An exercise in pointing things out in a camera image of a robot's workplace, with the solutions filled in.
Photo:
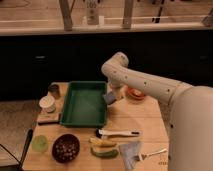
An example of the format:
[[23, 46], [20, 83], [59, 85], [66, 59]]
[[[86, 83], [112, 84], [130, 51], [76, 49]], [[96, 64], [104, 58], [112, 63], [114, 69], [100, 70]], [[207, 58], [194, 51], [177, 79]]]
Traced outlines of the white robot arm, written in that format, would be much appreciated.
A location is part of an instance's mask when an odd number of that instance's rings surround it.
[[101, 72], [113, 92], [127, 85], [170, 107], [168, 171], [213, 171], [213, 87], [135, 71], [128, 64], [117, 52]]

